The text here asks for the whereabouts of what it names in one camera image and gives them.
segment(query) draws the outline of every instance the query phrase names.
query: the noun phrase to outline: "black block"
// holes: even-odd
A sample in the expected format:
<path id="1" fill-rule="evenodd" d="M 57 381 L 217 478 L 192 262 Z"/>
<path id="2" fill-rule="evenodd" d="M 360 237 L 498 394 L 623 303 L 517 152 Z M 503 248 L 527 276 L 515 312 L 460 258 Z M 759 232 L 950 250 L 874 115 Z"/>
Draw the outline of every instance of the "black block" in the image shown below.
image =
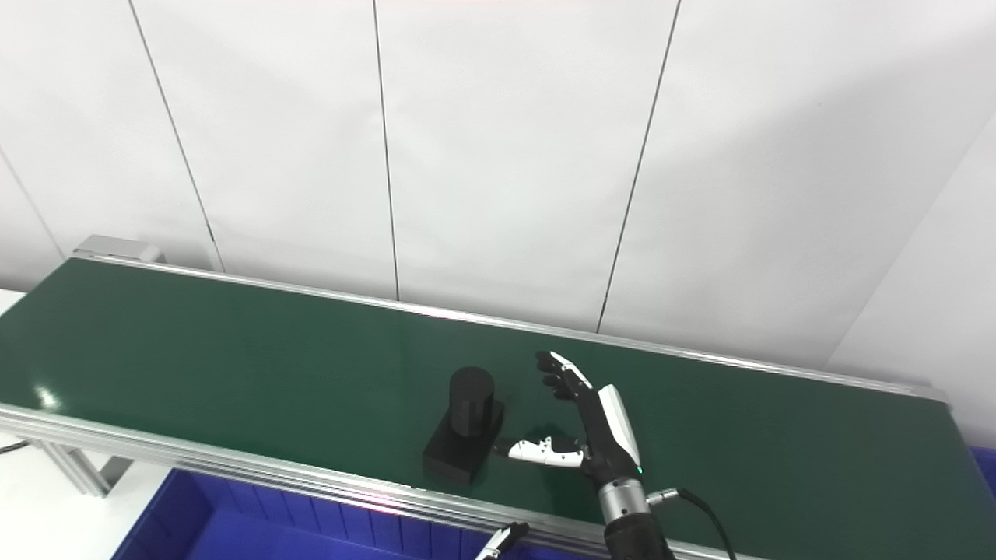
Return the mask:
<path id="1" fill-rule="evenodd" d="M 470 484 L 491 453 L 491 444 L 501 429 L 504 416 L 505 407 L 499 401 L 493 401 L 491 418 L 485 429 L 480 435 L 467 437 L 453 431 L 447 410 L 422 452 L 425 471 L 453 482 Z"/>

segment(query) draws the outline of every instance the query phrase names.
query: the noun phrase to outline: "black cable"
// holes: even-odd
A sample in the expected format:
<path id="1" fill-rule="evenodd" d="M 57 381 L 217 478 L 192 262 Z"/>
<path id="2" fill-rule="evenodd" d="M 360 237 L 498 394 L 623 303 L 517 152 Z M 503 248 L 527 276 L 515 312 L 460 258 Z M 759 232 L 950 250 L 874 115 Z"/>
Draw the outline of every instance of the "black cable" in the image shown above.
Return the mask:
<path id="1" fill-rule="evenodd" d="M 719 533 L 719 538 L 723 541 L 723 546 L 726 547 L 726 555 L 730 557 L 730 560 L 737 560 L 737 553 L 733 551 L 733 544 L 730 543 L 730 537 L 726 536 L 726 531 L 723 529 L 722 523 L 719 522 L 719 517 L 716 517 L 716 514 L 712 512 L 709 504 L 685 488 L 677 488 L 675 491 L 678 493 L 679 498 L 692 503 L 709 516 L 712 524 L 716 527 L 716 532 Z"/>
<path id="2" fill-rule="evenodd" d="M 0 447 L 0 455 L 4 453 L 9 453 L 11 451 L 16 451 L 18 449 L 23 449 L 24 447 L 27 447 L 30 444 L 31 441 L 24 440 L 24 441 L 18 441 L 17 443 L 11 443 L 10 445 L 4 445 L 3 447 Z"/>

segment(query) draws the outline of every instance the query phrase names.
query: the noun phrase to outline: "green conveyor belt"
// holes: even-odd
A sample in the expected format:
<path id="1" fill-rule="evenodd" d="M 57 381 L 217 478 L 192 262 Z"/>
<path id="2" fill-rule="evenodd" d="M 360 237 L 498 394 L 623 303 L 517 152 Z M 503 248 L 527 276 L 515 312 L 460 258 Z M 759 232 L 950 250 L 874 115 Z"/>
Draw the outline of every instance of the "green conveyor belt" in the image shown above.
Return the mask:
<path id="1" fill-rule="evenodd" d="M 703 496 L 744 553 L 996 559 L 996 506 L 944 403 L 161 271 L 62 265 L 0 317 L 0 403 L 600 522 L 576 471 L 422 473 L 461 366 L 494 376 L 504 435 L 582 433 L 539 349 L 616 384 L 647 490 Z M 662 517 L 720 546 L 697 510 Z"/>

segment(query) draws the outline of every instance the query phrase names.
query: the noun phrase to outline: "black cylinder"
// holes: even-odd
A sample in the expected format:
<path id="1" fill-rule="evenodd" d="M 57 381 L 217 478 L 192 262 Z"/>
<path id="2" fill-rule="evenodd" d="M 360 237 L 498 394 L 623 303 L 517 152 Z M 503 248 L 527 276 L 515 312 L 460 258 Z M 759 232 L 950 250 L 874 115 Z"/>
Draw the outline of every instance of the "black cylinder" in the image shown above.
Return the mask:
<path id="1" fill-rule="evenodd" d="M 460 368 L 449 378 L 449 423 L 464 437 L 476 437 L 491 422 L 495 382 L 481 368 Z"/>

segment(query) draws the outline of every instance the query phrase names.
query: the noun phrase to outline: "cable connector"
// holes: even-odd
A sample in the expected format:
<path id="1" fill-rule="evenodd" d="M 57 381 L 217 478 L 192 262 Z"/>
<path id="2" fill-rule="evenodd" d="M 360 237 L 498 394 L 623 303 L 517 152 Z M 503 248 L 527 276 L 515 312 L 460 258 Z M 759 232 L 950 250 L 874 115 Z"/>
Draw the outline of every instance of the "cable connector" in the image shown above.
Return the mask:
<path id="1" fill-rule="evenodd" d="M 677 488 L 667 488 L 666 490 L 659 490 L 657 492 L 651 492 L 646 495 L 646 505 L 653 507 L 655 505 L 660 505 L 665 501 L 678 497 Z"/>

